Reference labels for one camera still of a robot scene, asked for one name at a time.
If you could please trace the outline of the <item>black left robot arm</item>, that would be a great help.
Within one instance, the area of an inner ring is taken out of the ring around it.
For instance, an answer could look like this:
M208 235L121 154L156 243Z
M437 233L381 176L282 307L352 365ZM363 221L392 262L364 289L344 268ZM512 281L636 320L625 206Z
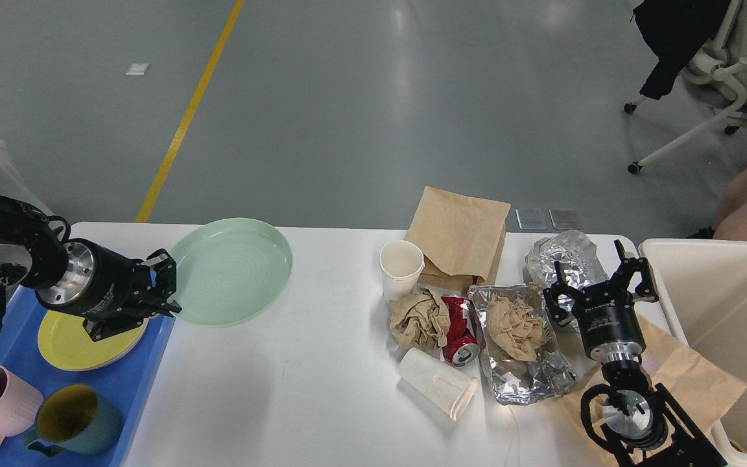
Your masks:
M168 251L128 258L70 233L62 217L0 195L0 332L12 285L32 289L45 309L79 317L93 342L181 313Z

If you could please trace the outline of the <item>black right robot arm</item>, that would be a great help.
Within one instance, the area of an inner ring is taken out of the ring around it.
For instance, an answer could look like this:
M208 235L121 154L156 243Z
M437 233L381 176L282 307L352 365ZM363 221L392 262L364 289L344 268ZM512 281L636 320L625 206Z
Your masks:
M620 264L607 280L575 289L555 262L556 281L542 292L558 325L578 322L585 355L601 366L604 383L581 397L584 431L620 466L634 465L635 450L643 466L726 466L672 393L652 384L641 366L646 343L634 305L658 295L647 259L626 257L620 241L615 248Z

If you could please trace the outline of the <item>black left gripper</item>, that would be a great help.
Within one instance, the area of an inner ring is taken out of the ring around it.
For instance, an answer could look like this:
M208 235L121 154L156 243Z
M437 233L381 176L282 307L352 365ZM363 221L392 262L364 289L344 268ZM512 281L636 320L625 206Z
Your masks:
M36 289L36 298L48 310L85 318L83 328L92 342L100 342L139 328L149 315L146 304L163 316L174 317L183 308L172 298L177 291L177 263L166 249L149 255L145 264L97 243L72 239L62 243L67 263L62 277L47 289Z

